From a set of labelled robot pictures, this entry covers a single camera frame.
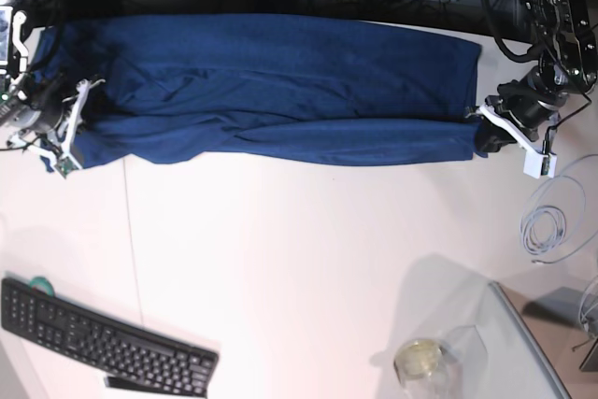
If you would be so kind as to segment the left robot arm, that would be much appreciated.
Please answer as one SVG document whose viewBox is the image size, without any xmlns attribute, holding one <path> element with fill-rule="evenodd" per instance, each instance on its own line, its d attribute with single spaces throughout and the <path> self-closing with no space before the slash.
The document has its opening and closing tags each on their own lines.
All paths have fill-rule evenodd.
<svg viewBox="0 0 598 399">
<path fill-rule="evenodd" d="M 475 146 L 495 153 L 516 144 L 525 151 L 523 171 L 533 178 L 554 177 L 557 156 L 552 150 L 561 115 L 570 95 L 590 97 L 597 84 L 597 40 L 586 0 L 516 0 L 533 40 L 523 53 L 504 42 L 491 0 L 481 0 L 484 18 L 499 51 L 511 62 L 531 63 L 520 80 L 498 86 L 483 104 L 466 111 L 480 125 Z"/>
</svg>

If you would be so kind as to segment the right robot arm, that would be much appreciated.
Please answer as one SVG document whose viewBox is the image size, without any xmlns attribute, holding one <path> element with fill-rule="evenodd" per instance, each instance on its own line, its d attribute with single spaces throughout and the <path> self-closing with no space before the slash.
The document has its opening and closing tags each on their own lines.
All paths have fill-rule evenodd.
<svg viewBox="0 0 598 399">
<path fill-rule="evenodd" d="M 44 78 L 60 47 L 66 0 L 1 0 L 1 123 L 12 129 L 4 152 L 30 152 L 66 178 L 84 167 L 75 145 L 90 93 L 103 78 Z"/>
</svg>

